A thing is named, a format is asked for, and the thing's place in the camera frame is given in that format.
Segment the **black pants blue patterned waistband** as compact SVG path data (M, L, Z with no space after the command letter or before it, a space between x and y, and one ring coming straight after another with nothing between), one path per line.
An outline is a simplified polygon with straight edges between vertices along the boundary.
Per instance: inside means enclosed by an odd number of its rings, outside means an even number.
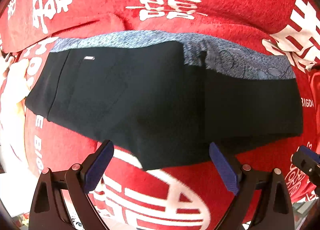
M145 170L206 162L213 142L238 154L303 132L285 56L197 33L58 39L25 103L50 122L111 140Z

